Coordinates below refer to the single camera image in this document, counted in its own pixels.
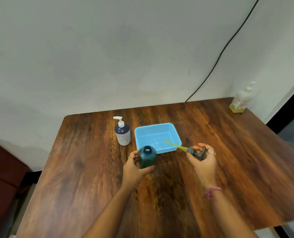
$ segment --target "white wall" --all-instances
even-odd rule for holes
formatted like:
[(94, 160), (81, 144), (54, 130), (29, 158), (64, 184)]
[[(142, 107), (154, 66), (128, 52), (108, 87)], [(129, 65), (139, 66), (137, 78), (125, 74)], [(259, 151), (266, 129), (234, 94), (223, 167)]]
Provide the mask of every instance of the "white wall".
[[(255, 1), (0, 0), (0, 144), (41, 170), (66, 115), (185, 101)], [(272, 80), (262, 74), (283, 72), (268, 57), (281, 55), (276, 47), (294, 41), (285, 35), (294, 29), (294, 10), (281, 6), (293, 6), (286, 0), (263, 2), (266, 7), (258, 6), (194, 100), (229, 96), (251, 80), (262, 90), (258, 100), (265, 98), (263, 83)], [(265, 14), (268, 8), (274, 17)], [(264, 41), (272, 38), (259, 35), (272, 36), (274, 23), (273, 31), (280, 30), (278, 38), (273, 35), (276, 43), (260, 50), (259, 41), (265, 49)], [(250, 26), (255, 35), (245, 35)], [(293, 56), (291, 49), (285, 54)], [(259, 57), (268, 64), (249, 65)], [(274, 108), (287, 92), (272, 92), (263, 105)], [(253, 110), (263, 121), (269, 115)]]
[(294, 0), (260, 0), (190, 101), (234, 96), (250, 81), (249, 109), (267, 123), (294, 94)]

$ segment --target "wood grain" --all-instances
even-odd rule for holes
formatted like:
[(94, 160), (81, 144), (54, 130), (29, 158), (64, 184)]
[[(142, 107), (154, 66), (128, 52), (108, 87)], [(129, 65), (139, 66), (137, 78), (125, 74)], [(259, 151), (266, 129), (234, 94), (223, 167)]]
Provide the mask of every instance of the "wood grain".
[[(64, 118), (17, 237), (80, 237), (121, 186), (134, 129), (173, 123), (183, 146), (212, 145), (218, 185), (252, 229), (294, 220), (294, 151), (231, 98), (70, 115)], [(113, 116), (131, 127), (120, 146)], [(158, 156), (133, 192), (118, 237), (221, 237), (209, 201), (181, 150)]]

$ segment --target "pink bracelet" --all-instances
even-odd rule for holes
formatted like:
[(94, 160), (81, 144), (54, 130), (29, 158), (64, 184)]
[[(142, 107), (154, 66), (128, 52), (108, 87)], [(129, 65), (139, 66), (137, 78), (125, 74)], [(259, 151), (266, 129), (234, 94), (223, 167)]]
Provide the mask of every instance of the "pink bracelet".
[(208, 188), (208, 189), (204, 192), (203, 196), (204, 196), (205, 198), (207, 198), (208, 200), (211, 200), (211, 199), (212, 199), (212, 192), (215, 191), (215, 190), (222, 190), (222, 189), (221, 189), (220, 187), (211, 187), (211, 188)]

